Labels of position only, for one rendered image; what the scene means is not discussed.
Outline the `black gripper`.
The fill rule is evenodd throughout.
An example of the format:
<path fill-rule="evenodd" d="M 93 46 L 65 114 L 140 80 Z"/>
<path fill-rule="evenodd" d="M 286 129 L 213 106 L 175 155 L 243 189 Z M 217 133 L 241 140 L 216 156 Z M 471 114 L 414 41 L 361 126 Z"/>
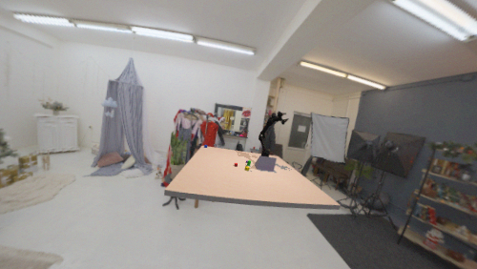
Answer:
<path fill-rule="evenodd" d="M 284 122 L 289 119 L 289 118 L 281 119 L 280 116 L 281 116 L 281 115 L 284 115 L 284 114 L 286 114 L 286 113 L 281 113 L 280 111 L 278 111 L 278 115 L 279 115 L 279 116 L 276 117 L 276 121 L 279 122 L 279 121 L 281 120 L 281 124 L 284 124 Z"/>

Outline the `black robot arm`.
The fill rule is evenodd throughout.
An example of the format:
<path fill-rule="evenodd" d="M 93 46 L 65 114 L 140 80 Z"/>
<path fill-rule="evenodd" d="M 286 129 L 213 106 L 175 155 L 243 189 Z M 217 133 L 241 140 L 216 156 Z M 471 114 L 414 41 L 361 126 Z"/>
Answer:
<path fill-rule="evenodd" d="M 270 155 L 270 152 L 269 150 L 267 150 L 266 148 L 266 145 L 265 145 L 265 132 L 267 131 L 267 129 L 272 125 L 274 124 L 274 122 L 277 122 L 276 121 L 276 117 L 279 116 L 277 115 L 276 113 L 272 113 L 272 117 L 270 117 L 266 123 L 266 126 L 263 128 L 263 130 L 260 132 L 260 135 L 259 135 L 259 141 L 261 142 L 261 146 L 262 146 L 262 154 L 261 156 L 268 156 Z M 271 120 L 272 119 L 272 120 Z M 262 135 L 262 136 L 261 136 Z"/>

